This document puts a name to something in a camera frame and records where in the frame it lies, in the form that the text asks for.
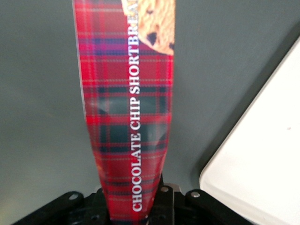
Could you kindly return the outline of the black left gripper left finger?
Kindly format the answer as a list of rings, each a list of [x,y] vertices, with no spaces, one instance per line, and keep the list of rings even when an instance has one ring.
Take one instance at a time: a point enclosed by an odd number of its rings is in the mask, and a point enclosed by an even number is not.
[[[102,188],[85,197],[67,192],[27,216],[15,225],[109,225],[109,213]]]

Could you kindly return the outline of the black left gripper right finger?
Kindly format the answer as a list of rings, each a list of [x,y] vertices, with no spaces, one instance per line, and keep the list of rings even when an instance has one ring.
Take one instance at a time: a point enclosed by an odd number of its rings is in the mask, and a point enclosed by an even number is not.
[[[200,189],[185,195],[179,186],[159,182],[149,225],[250,225],[251,222]]]

